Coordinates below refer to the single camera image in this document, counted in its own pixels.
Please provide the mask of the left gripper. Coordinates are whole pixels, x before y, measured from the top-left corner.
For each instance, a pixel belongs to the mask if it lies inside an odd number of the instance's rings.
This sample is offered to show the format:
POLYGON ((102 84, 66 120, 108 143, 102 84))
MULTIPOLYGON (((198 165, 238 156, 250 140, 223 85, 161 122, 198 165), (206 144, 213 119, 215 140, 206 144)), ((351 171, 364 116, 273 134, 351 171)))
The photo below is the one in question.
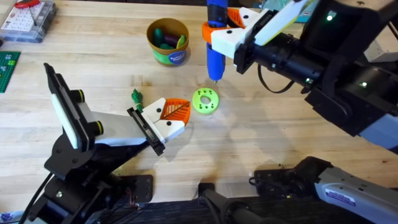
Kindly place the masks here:
POLYGON ((138 146, 148 143, 160 156, 164 143, 183 133, 190 117, 190 102, 179 98, 161 98, 143 109, 132 108, 129 116, 92 112, 94 120, 101 122, 103 134, 95 138, 96 144, 110 147, 138 146))

